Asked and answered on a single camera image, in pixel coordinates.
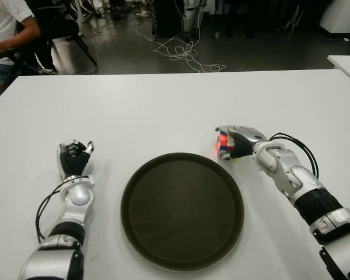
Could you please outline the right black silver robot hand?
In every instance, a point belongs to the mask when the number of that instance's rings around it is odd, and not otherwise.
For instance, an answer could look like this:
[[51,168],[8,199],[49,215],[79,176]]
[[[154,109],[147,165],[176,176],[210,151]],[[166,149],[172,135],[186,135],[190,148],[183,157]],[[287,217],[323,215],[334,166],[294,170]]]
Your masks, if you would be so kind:
[[215,128],[218,132],[216,149],[218,157],[225,160],[238,159],[253,154],[254,146],[268,139],[251,127],[223,125]]

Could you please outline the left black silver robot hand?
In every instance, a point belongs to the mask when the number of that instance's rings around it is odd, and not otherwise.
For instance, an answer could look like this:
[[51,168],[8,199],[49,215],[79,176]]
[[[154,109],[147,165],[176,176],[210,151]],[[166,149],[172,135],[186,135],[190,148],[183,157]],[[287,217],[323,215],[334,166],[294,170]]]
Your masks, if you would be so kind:
[[61,181],[69,177],[80,177],[95,149],[93,141],[84,145],[75,139],[58,145],[57,164]]

